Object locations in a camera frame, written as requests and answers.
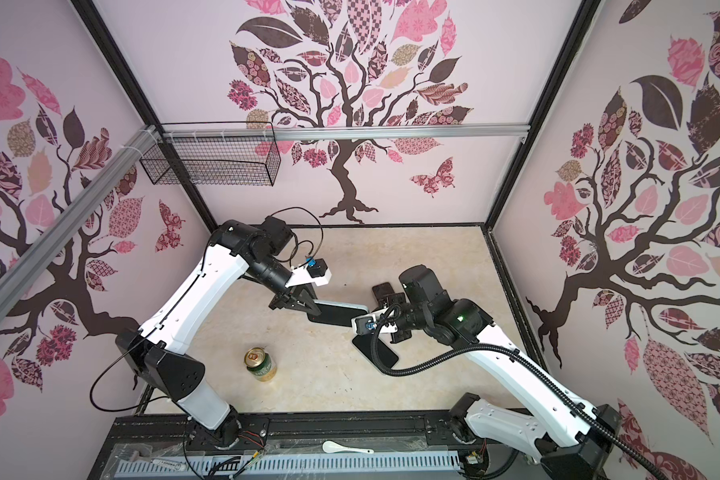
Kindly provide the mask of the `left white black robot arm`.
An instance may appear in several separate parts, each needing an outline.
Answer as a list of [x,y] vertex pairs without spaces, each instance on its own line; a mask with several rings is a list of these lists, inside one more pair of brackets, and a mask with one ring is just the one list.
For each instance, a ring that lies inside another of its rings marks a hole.
[[319,314],[314,289],[327,284],[331,272],[314,257],[296,267],[280,261],[294,237],[274,216],[259,227],[225,222],[210,235],[199,263],[169,300],[137,330],[116,338],[133,373],[166,394],[216,448],[238,441],[238,413],[207,382],[204,364],[187,351],[216,303],[239,279],[249,278],[272,292],[273,310]]

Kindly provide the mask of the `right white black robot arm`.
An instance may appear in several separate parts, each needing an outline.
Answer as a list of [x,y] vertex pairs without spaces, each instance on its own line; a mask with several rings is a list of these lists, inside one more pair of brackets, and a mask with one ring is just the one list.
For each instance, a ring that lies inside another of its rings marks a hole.
[[522,352],[492,317],[469,299],[453,300],[435,273],[416,265],[399,276],[406,303],[387,310],[398,332],[422,330],[448,352],[416,367],[413,375],[464,355],[499,381],[525,413],[466,394],[455,406],[456,435],[494,440],[529,457],[552,479],[595,479],[612,452],[619,425],[613,408],[595,406],[563,386]]

